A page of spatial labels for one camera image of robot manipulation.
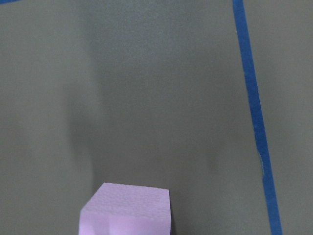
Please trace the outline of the light pink foam block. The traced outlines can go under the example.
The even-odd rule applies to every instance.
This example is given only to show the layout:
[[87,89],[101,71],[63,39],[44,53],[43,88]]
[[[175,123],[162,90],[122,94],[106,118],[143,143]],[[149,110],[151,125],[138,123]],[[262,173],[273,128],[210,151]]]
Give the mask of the light pink foam block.
[[169,190],[104,183],[80,211],[80,235],[169,235]]

